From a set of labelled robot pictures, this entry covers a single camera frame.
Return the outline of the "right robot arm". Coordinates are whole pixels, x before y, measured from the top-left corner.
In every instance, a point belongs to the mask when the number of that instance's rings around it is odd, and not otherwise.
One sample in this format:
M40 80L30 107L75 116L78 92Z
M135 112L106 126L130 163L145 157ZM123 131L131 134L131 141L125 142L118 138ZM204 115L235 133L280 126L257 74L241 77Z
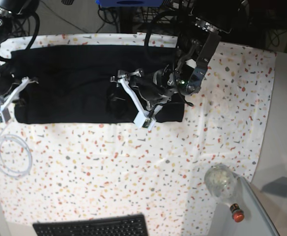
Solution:
M31 35L25 50L29 51L38 36L40 19L36 13L39 6L37 0L0 0L0 46L13 36L26 36L22 20L32 17L35 21L34 33ZM11 119L9 105L19 100L19 94L28 84L37 83L37 79L17 77L16 61L0 56L0 123Z

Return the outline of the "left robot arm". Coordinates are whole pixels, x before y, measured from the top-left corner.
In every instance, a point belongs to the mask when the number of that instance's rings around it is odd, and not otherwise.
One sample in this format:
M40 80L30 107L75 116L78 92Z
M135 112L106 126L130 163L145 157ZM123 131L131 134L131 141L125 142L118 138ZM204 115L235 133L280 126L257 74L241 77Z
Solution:
M149 23L144 39L144 53L149 54L153 26L162 18L172 16L178 23L174 55L164 62L166 67L145 75L139 68L134 72L119 70L110 81L121 86L132 99L137 115L133 123L151 130L156 115L166 105L172 105L177 94L181 104L193 106L185 97L198 93L220 41L220 33L230 33L232 24L243 6L241 0L196 0L192 5L179 3L176 10L157 14Z

